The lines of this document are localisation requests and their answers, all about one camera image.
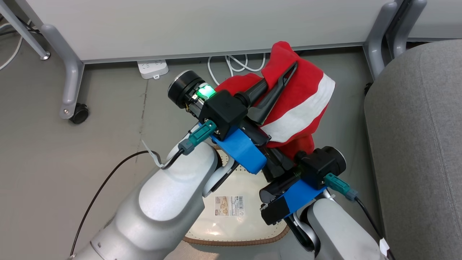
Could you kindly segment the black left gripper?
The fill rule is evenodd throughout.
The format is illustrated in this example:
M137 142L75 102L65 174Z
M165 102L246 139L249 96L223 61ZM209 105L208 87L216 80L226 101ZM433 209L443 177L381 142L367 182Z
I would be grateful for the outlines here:
M238 128L252 140L254 145L267 145L270 136L267 135L258 125L263 125L271 110L274 108L283 90L297 70L298 62L295 61L284 74L280 76L275 86L268 91L268 83L262 78L252 87L245 91L238 91L235 94L228 92L241 101L248 108L248 114L239 123ZM191 113L199 119L201 109L206 100L217 92L196 72L187 70L179 74L170 84L168 97L180 108Z

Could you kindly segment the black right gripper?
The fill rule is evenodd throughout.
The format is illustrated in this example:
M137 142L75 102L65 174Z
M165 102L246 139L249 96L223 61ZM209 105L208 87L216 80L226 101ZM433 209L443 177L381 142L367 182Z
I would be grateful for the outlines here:
M340 151L330 146L320 149L336 158L339 169L336 173L332 173L334 176L339 176L346 170L347 163ZM267 225L273 225L285 219L283 216L288 212L288 208L282 195L300 180L300 170L295 160L293 162L278 148L268 148L268 155L267 164L263 167L262 172L266 181L270 183L260 190L261 201L266 204L261 208L261 217Z

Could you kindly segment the red and white cloth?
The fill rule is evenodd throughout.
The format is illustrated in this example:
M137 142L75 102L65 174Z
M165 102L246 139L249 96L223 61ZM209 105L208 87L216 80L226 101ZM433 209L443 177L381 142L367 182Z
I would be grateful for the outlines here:
M290 159L294 159L300 150L305 153L314 151L312 135L333 95L336 86L334 80L297 55L289 43L279 41L272 46L270 60L261 71L262 77L254 73L236 75L215 88L216 91L227 90L234 95L248 90L261 79L265 79L269 88L273 88L279 77L295 62L295 73L261 127L271 137L267 146L279 149Z

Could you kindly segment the grey fabric sofa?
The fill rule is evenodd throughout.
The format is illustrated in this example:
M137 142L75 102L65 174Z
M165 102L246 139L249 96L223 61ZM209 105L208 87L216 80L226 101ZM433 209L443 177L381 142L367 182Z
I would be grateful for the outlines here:
M462 260L462 39L393 59L365 96L383 230L397 260Z

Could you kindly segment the white perforated laundry basket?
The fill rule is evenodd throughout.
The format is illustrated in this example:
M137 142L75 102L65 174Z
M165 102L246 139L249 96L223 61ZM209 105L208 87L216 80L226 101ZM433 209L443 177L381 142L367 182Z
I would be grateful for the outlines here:
M267 225L261 218L259 190L267 181L262 173L248 173L238 166L213 193L204 198L205 209L183 240L190 244L220 247L253 246L282 239L289 227L284 222ZM244 196L243 217L214 215L215 196Z

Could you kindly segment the barcode label sticker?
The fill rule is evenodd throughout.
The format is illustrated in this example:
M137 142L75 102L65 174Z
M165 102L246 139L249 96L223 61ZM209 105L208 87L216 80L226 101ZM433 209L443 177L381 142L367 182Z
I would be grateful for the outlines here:
M214 215L218 217L243 217L244 196L215 196Z

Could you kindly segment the large white partition panel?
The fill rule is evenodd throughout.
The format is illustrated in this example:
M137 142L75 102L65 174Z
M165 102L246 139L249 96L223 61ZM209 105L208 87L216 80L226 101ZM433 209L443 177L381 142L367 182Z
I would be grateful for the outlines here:
M25 0L85 62L365 42L387 0Z

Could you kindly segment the white power strip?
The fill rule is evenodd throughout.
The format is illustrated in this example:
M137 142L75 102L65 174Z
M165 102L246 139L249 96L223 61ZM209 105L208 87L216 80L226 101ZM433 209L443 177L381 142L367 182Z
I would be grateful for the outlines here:
M137 61L137 65L143 79L160 79L169 72L165 60Z

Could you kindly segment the black caster wheel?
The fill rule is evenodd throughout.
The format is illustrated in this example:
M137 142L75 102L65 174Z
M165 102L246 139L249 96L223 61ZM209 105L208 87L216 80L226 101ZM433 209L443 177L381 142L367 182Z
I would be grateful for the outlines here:
M69 119L75 125L82 124L89 116L89 109L86 104L76 103L74 115Z

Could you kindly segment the small white partition panel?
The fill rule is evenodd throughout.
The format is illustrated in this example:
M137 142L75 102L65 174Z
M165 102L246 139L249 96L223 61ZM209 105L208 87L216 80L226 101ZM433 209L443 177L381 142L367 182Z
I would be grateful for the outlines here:
M409 40L462 39L462 0L427 0Z

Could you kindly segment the grey partition leg with caster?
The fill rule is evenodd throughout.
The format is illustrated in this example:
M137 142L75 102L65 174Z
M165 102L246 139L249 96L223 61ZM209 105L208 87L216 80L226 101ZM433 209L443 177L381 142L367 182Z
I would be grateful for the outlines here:
M43 24L40 28L48 43L62 59L65 66L65 84L59 116L63 120L73 117L77 105L84 63L67 43L58 29L51 24Z

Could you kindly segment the thin grey table leg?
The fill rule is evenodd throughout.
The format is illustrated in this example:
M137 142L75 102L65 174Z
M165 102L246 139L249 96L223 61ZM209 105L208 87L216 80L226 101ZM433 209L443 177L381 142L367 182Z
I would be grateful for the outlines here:
M27 26L25 26L20 19L16 17L3 0L0 0L0 14L2 14L6 21L15 28L22 39L38 53L42 61L47 60L51 56L50 53L45 51L38 41L36 41L36 39L30 34Z

